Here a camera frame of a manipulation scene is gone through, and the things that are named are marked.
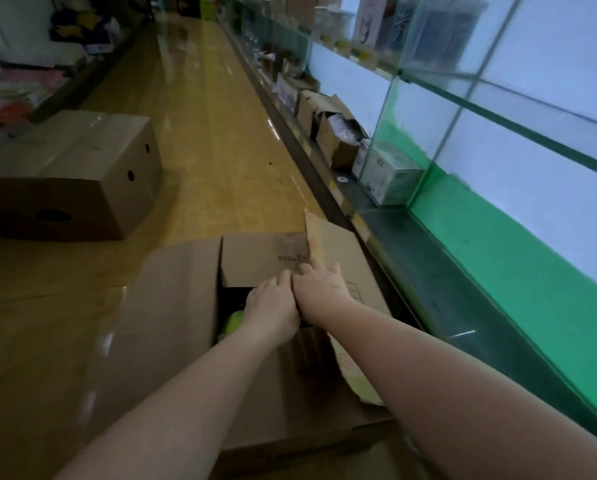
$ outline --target person's right hand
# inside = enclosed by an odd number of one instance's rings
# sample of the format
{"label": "person's right hand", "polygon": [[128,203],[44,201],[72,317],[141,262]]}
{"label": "person's right hand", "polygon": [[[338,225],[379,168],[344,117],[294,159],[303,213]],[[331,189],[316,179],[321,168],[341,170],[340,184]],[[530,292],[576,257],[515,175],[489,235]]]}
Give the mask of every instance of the person's right hand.
{"label": "person's right hand", "polygon": [[316,258],[300,265],[300,274],[292,276],[294,296],[303,317],[311,325],[325,328],[323,320],[340,305],[351,301],[341,275],[341,265],[332,263],[329,270]]}

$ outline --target round hole in box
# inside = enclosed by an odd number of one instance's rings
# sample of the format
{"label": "round hole in box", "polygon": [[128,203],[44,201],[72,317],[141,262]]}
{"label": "round hole in box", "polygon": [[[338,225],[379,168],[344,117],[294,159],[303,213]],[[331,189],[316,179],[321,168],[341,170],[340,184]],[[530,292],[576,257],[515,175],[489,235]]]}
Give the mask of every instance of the round hole in box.
{"label": "round hole in box", "polygon": [[42,221],[65,222],[71,221],[72,217],[59,209],[41,209],[36,212],[36,217]]}

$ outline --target store aisle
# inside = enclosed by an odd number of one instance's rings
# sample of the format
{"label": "store aisle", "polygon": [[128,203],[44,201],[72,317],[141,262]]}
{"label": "store aisle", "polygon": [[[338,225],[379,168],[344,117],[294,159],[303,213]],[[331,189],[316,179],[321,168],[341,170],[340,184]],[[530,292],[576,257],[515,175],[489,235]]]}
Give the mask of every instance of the store aisle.
{"label": "store aisle", "polygon": [[164,183],[125,241],[0,238],[0,478],[50,478],[82,447],[105,337],[151,250],[322,215],[217,23],[144,29],[82,109],[151,117]]}

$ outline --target torn cardboard box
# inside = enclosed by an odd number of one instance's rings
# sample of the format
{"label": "torn cardboard box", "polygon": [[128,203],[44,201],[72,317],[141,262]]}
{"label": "torn cardboard box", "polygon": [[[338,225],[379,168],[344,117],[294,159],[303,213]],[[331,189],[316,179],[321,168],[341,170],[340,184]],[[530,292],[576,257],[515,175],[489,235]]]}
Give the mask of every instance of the torn cardboard box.
{"label": "torn cardboard box", "polygon": [[311,91],[301,92],[297,119],[310,139],[316,138],[322,115],[327,117],[337,112],[338,106],[331,97]]}
{"label": "torn cardboard box", "polygon": [[278,74],[276,89],[278,98],[295,116],[298,112],[301,91],[308,90],[317,93],[321,83],[314,79],[310,74],[303,74],[301,79],[295,79],[287,74]]}
{"label": "torn cardboard box", "polygon": [[[315,216],[307,217],[307,235],[233,234],[158,250],[120,309],[96,386],[90,434],[208,351],[221,318],[244,306],[242,297],[256,284],[283,269],[298,270],[308,249],[325,261],[338,259],[354,297],[389,313],[354,234]],[[325,332],[302,328],[264,361],[215,471],[282,467],[312,452],[367,448],[395,431],[386,409],[363,404],[352,393]]]}
{"label": "torn cardboard box", "polygon": [[338,112],[321,118],[316,142],[331,168],[350,168],[354,164],[360,140],[368,138],[368,135],[338,96],[332,96],[332,101]]}
{"label": "torn cardboard box", "polygon": [[149,118],[61,111],[0,149],[0,219],[23,239],[123,239],[162,174]]}

